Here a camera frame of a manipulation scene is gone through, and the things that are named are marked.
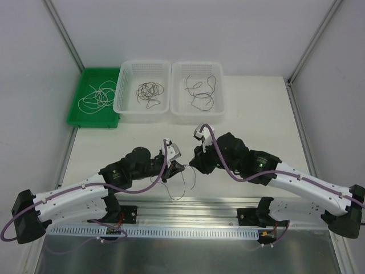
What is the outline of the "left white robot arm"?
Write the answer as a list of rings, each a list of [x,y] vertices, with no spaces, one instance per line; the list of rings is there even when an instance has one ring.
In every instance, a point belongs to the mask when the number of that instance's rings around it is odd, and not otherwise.
[[[30,190],[20,192],[11,210],[14,240],[19,244],[30,243],[65,224],[119,221],[122,210],[116,193],[131,194],[135,180],[155,177],[166,182],[184,170],[177,162],[180,155],[174,143],[164,146],[155,157],[147,148],[137,147],[79,183],[39,194]]]

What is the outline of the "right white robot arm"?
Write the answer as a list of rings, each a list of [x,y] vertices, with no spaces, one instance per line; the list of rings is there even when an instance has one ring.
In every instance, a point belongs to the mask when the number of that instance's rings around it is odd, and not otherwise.
[[[279,157],[265,151],[248,149],[231,133],[219,138],[207,127],[196,129],[194,138],[201,142],[189,162],[202,174],[225,170],[235,181],[279,188],[308,200],[309,207],[285,205],[273,197],[262,197],[255,210],[255,225],[265,227],[295,217],[310,220],[319,217],[328,229],[340,236],[356,239],[362,226],[364,187],[338,186],[300,172]]]

